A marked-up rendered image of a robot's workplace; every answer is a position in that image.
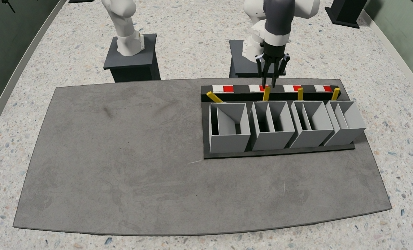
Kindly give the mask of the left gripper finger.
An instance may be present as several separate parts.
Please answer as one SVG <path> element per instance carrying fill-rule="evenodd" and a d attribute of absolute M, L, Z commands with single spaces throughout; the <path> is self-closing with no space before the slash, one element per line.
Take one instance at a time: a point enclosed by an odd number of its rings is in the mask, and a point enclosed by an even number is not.
<path fill-rule="evenodd" d="M 262 71 L 262 64 L 261 64 L 262 59 L 263 59 L 262 55 L 260 55 L 260 56 L 256 55 L 255 58 L 256 58 L 256 62 L 257 62 L 257 73 L 258 73 L 259 77 L 262 78 L 262 87 L 263 87 L 263 89 L 265 89 L 266 76 L 268 74 L 269 66 L 271 65 L 271 62 L 272 62 L 273 59 L 270 57 L 268 62 L 265 62 L 265 65 L 264 65 L 263 71 Z"/>
<path fill-rule="evenodd" d="M 280 67 L 278 68 L 279 58 L 276 57 L 275 63 L 274 63 L 274 73 L 273 73 L 272 82 L 271 82 L 273 89 L 275 88 L 276 79 L 278 79 L 279 76 L 283 75 L 284 69 L 286 68 L 286 65 L 289 60 L 290 60 L 289 53 L 284 54 L 284 58 L 282 59 Z"/>

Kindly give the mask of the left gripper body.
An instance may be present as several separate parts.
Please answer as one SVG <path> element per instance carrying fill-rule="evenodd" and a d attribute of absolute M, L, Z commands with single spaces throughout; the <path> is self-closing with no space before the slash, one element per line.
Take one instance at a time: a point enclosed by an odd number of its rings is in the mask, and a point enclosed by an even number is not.
<path fill-rule="evenodd" d="M 262 58 L 268 62 L 271 57 L 273 60 L 271 63 L 275 63 L 276 57 L 279 58 L 279 61 L 284 58 L 284 49 L 286 45 L 283 46 L 272 46 L 264 41 L 264 48 L 262 53 Z"/>

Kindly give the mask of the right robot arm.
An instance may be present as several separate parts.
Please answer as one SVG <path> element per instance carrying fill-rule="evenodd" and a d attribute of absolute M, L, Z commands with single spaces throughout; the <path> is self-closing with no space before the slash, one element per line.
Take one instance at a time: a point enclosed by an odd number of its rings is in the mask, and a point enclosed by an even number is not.
<path fill-rule="evenodd" d="M 117 51 L 133 56 L 144 48 L 144 35 L 134 29 L 131 16 L 136 12 L 133 0 L 101 0 L 117 32 Z"/>

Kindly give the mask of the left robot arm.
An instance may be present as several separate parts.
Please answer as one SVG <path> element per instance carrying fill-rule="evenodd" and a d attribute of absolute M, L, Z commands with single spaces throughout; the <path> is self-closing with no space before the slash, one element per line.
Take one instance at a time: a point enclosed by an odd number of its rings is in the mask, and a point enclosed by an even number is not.
<path fill-rule="evenodd" d="M 290 43 L 294 18 L 312 18 L 318 14 L 320 0 L 245 0 L 243 9 L 253 26 L 252 35 L 243 42 L 242 56 L 256 62 L 262 55 L 264 41 L 272 46 Z M 265 20 L 266 19 L 266 20 Z"/>

